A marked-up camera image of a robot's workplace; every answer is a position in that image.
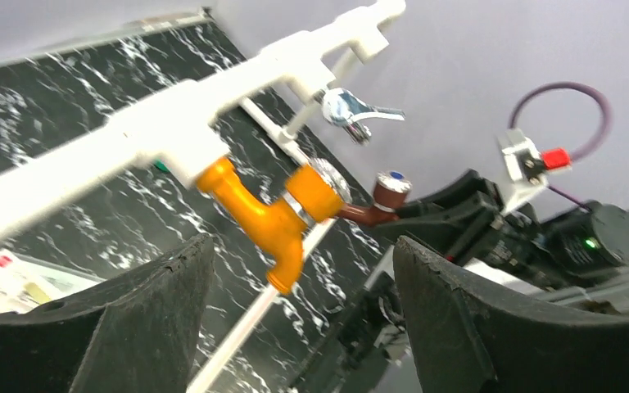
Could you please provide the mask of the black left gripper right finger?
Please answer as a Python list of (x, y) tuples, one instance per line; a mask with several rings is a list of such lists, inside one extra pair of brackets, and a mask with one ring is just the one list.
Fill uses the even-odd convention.
[(396, 287), (425, 392), (629, 392), (629, 318), (503, 287), (408, 237)]

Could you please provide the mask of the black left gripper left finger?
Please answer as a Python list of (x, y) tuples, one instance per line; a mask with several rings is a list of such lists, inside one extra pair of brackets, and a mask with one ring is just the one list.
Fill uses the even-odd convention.
[(0, 392), (184, 392), (214, 277), (199, 234), (26, 314), (0, 314)]

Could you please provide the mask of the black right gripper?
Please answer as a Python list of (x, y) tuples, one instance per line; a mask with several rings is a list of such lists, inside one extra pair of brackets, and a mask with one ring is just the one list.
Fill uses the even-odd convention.
[(373, 229), (376, 237), (395, 242), (407, 236), (461, 265), (472, 240), (500, 215), (504, 204), (496, 183), (469, 169), (437, 192), (405, 203), (398, 220)]

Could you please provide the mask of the dark red water faucet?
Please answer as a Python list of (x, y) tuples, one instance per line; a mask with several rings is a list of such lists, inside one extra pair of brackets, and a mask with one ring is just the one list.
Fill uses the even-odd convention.
[(400, 209), (412, 189), (412, 183), (398, 171), (380, 172), (372, 190), (370, 206), (346, 204), (337, 217), (348, 219), (366, 227), (374, 227), (399, 219), (396, 210)]

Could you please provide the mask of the orange water faucet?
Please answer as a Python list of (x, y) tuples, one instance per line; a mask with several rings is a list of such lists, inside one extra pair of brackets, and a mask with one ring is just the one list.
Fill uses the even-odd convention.
[(351, 203), (351, 191), (341, 173), (325, 159), (314, 158), (284, 184), (283, 194), (270, 205), (242, 184), (227, 158), (217, 160), (197, 179), (197, 188), (218, 201), (275, 266), (269, 283), (286, 295), (304, 266), (304, 232), (338, 214)]

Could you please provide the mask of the chrome water faucet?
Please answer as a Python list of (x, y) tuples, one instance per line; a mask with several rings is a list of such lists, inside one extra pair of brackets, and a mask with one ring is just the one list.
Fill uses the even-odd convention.
[(352, 141), (361, 146), (372, 137), (369, 128), (362, 124), (363, 120), (405, 120), (403, 111), (369, 105), (344, 88), (320, 90), (314, 95), (314, 101), (320, 105), (326, 122), (346, 131)]

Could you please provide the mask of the white plastic package card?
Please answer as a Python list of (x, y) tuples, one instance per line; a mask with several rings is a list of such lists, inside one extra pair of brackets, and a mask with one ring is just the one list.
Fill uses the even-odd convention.
[(28, 255), (13, 253), (6, 249), (0, 250), (0, 259), (3, 257), (22, 264), (31, 273), (41, 276), (61, 293), (61, 297), (72, 295), (94, 287), (100, 282), (104, 282), (103, 278), (92, 274), (60, 266)]

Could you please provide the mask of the green square tape measure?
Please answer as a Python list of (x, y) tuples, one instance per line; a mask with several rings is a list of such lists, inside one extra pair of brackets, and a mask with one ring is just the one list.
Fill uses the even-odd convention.
[(165, 164), (164, 164), (162, 161), (160, 161), (160, 160), (156, 160), (156, 161), (154, 162), (154, 167), (155, 167), (158, 171), (162, 172), (163, 174), (169, 174), (169, 173), (170, 173), (170, 170), (169, 170), (169, 169), (165, 166)]

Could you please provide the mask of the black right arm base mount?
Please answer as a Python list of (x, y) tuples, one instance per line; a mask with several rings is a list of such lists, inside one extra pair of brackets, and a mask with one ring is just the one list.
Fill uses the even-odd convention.
[(382, 272), (335, 314), (331, 330), (298, 366), (287, 391), (370, 392), (409, 352), (395, 281)]

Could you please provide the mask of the aluminium table frame rail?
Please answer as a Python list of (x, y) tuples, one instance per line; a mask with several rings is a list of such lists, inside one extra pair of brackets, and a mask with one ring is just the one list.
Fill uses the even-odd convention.
[(629, 268), (622, 269), (617, 277), (595, 287), (568, 287), (557, 291), (541, 290), (476, 259), (471, 260), (465, 268), (538, 300), (601, 314), (629, 315)]

